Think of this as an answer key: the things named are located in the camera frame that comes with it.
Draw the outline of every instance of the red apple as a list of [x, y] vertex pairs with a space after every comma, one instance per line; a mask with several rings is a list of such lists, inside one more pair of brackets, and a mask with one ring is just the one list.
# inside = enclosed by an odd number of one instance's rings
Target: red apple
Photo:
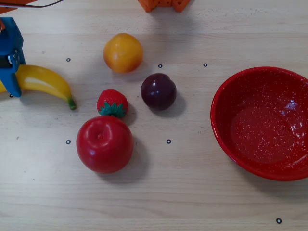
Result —
[[79, 158], [89, 169], [114, 173], [130, 160], [133, 137], [126, 124], [114, 116], [98, 116], [87, 121], [76, 140]]

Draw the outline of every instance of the orange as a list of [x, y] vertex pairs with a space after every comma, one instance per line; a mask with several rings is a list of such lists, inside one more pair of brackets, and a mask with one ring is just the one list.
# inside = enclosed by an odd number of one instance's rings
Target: orange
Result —
[[115, 72], [131, 72], [141, 64], [142, 59], [142, 46], [132, 35], [117, 34], [105, 45], [104, 60]]

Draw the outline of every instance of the banana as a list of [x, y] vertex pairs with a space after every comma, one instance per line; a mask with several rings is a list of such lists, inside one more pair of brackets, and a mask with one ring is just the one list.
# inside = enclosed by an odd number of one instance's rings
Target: banana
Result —
[[[71, 110], [77, 108], [68, 83], [57, 73], [41, 66], [20, 65], [16, 73], [21, 89], [39, 90], [64, 99]], [[0, 81], [0, 93], [6, 88]]]

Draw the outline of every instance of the red bowl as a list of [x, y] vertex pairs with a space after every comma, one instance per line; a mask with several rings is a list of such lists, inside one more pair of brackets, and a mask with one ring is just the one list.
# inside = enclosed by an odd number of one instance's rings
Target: red bowl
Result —
[[211, 107], [212, 129], [239, 166], [271, 180], [308, 177], [308, 80], [276, 67], [230, 77]]

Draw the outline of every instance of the dark purple plum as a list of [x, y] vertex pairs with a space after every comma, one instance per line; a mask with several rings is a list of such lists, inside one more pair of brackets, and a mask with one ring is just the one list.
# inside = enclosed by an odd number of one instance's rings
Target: dark purple plum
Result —
[[177, 97], [177, 87], [169, 76], [156, 73], [147, 77], [143, 82], [141, 96], [148, 107], [164, 110], [174, 103]]

